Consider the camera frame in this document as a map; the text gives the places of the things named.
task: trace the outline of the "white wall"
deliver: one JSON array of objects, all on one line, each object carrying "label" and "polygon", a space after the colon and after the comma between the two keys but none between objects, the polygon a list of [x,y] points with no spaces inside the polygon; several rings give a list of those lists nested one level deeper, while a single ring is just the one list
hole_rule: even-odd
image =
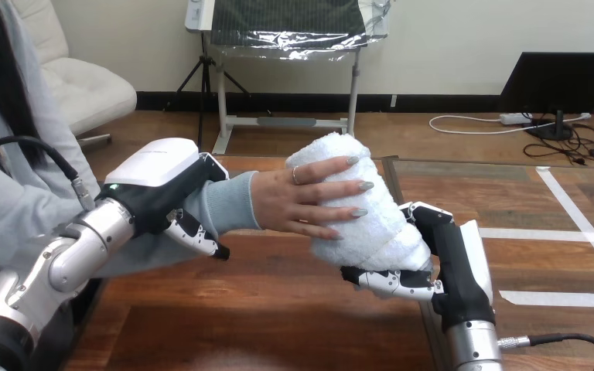
[{"label": "white wall", "polygon": [[[183,27],[187,1],[53,4],[73,57],[136,90],[171,91],[200,54]],[[594,0],[398,0],[390,26],[361,53],[362,94],[499,94],[522,51],[594,51]],[[351,62],[235,59],[227,69],[252,92],[346,93]]]}]

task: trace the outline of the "white cable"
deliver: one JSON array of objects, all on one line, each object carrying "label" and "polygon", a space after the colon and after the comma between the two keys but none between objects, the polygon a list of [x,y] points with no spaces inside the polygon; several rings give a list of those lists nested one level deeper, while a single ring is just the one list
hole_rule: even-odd
[{"label": "white cable", "polygon": [[[590,114],[582,114],[582,116],[580,116],[580,117],[569,118],[568,120],[564,120],[564,122],[572,122],[572,121],[585,120],[585,119],[587,119],[589,117],[591,117]],[[482,121],[482,122],[500,122],[500,119],[493,120],[493,119],[467,117],[467,116],[444,115],[444,116],[434,117],[433,119],[429,120],[429,126],[432,129],[434,129],[436,131],[440,131],[441,133],[447,133],[447,134],[478,134],[478,135],[507,134],[507,133],[514,133],[516,131],[524,131],[524,130],[529,130],[529,129],[534,129],[534,128],[544,128],[546,126],[550,126],[550,125],[554,125],[555,124],[555,122],[551,122],[549,124],[532,126],[532,127],[529,127],[529,128],[518,128],[518,129],[511,129],[511,130],[504,130],[504,131],[453,131],[453,130],[439,129],[439,128],[435,127],[434,126],[434,121],[438,120],[439,118],[462,118],[462,119],[465,119],[465,120]]]}]

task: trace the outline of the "white leather chair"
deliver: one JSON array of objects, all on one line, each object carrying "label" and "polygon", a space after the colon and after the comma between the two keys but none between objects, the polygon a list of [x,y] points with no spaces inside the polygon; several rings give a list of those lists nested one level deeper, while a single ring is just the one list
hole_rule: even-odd
[{"label": "white leather chair", "polygon": [[[50,0],[12,0],[35,43],[43,75],[74,135],[135,110],[135,89],[109,70],[69,57],[69,47]],[[80,139],[81,146],[110,142],[109,134]]]}]

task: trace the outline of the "folded towel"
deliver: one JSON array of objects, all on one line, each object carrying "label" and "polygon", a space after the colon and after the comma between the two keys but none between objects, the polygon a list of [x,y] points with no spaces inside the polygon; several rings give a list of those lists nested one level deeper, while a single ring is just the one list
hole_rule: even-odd
[{"label": "folded towel", "polygon": [[358,156],[359,162],[324,182],[361,179],[374,188],[358,196],[333,199],[322,206],[354,206],[367,209],[358,220],[328,223],[343,240],[312,239],[312,251],[320,259],[338,267],[358,267],[368,271],[418,271],[431,267],[431,252],[415,226],[406,223],[377,167],[370,150],[351,135],[329,134],[290,156],[290,168],[336,156]]}]

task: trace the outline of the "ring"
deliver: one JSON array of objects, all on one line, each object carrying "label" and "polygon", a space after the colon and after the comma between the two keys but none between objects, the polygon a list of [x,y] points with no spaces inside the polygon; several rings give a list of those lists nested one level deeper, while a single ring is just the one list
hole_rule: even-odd
[{"label": "ring", "polygon": [[302,183],[297,182],[297,177],[295,176],[295,171],[297,170],[299,166],[295,166],[294,168],[292,168],[292,182],[295,184],[295,186],[300,186]]}]

